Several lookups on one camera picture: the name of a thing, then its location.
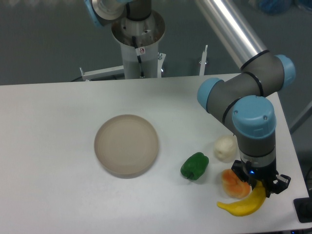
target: cable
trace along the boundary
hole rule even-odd
[[[82,78],[82,76],[80,76],[80,77],[78,77],[78,78],[76,78],[76,79],[73,79],[73,80],[71,80],[70,82],[75,82],[75,81],[77,81],[77,80],[79,80],[79,79],[81,79]]]
[[[137,42],[136,42],[136,37],[135,36],[132,36],[132,43],[133,43],[133,46],[135,47],[135,49],[137,49],[138,46],[137,46]],[[144,72],[143,72],[143,67],[142,67],[142,60],[141,60],[141,56],[140,55],[137,55],[137,60],[138,60],[139,66],[140,66],[141,78],[145,78]]]

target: round plate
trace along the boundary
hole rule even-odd
[[[122,115],[108,120],[99,129],[94,148],[101,164],[117,176],[138,176],[154,162],[158,137],[145,119]]]

